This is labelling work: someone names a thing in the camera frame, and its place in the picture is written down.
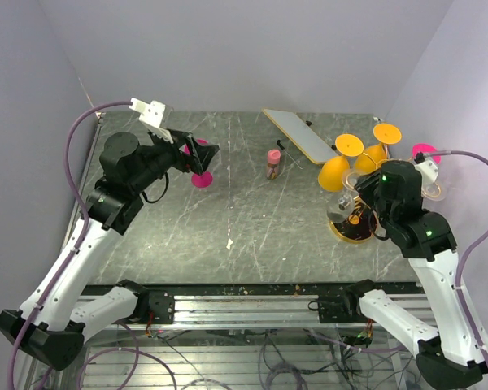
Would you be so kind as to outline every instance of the white wall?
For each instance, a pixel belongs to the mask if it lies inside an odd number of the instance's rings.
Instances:
[[[40,0],[93,102],[384,116],[452,0]]]
[[[72,207],[63,144],[90,107],[36,0],[0,0],[0,311],[18,308],[54,263]],[[76,135],[83,166],[90,126]],[[11,345],[0,333],[0,390]]]
[[[488,158],[488,0],[455,0],[387,120],[403,131],[395,150],[418,141]],[[449,219],[461,249],[488,228],[488,168],[445,157],[447,199],[434,206]],[[488,240],[473,252],[465,279],[488,328]]]

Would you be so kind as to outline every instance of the floor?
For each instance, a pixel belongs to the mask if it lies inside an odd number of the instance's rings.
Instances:
[[[344,132],[365,146],[376,141],[371,115],[301,114],[329,144]],[[210,171],[212,185],[199,189],[190,175],[170,170],[170,188],[156,205],[145,205],[123,240],[107,254],[91,284],[130,279],[156,283],[313,283],[416,280],[390,242],[353,245],[329,229],[326,199],[310,163],[262,113],[172,112],[166,126],[193,132],[220,146]],[[146,129],[128,111],[102,115],[89,158],[83,194],[101,177],[98,156],[114,132],[133,132],[150,143]],[[298,168],[281,160],[281,174],[265,178],[266,153],[282,139]],[[163,183],[147,191],[158,197]]]

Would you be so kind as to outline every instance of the pink cup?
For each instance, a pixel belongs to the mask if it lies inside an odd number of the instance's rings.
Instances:
[[[412,157],[415,157],[418,153],[432,153],[437,151],[436,148],[429,144],[415,144],[412,147]],[[436,163],[441,162],[441,156],[433,156],[432,158]]]
[[[205,140],[197,140],[199,144],[207,144],[207,141]],[[190,154],[190,149],[188,146],[185,147],[185,153]],[[208,187],[211,183],[213,182],[213,175],[206,171],[202,175],[197,175],[194,173],[192,175],[192,184],[197,187],[198,189],[204,189]]]

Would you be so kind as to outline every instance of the small bottle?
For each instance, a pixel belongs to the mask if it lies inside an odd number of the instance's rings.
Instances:
[[[280,162],[281,152],[278,149],[268,151],[268,165],[266,166],[266,177],[270,180],[278,177],[278,164]]]

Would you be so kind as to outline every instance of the white bracket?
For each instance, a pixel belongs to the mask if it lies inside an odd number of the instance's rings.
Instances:
[[[438,329],[414,317],[392,301],[383,290],[371,290],[359,299],[361,314],[384,327],[399,340],[415,357],[419,340],[430,340],[438,335]]]
[[[124,287],[114,287],[107,294],[72,310],[71,320],[84,323],[85,342],[119,319],[129,317],[137,305],[137,297]]]
[[[148,104],[137,100],[135,97],[131,99],[131,102],[132,105],[129,108],[140,114],[139,121],[151,132],[156,132],[159,137],[173,144],[173,138],[170,132],[166,128],[161,128],[164,113],[167,110],[166,105],[156,100]]]
[[[433,158],[427,157],[424,162],[420,162],[416,164],[415,169],[421,173],[423,177],[423,184],[421,187],[426,187],[435,183],[439,176],[439,168],[438,164],[434,161]]]

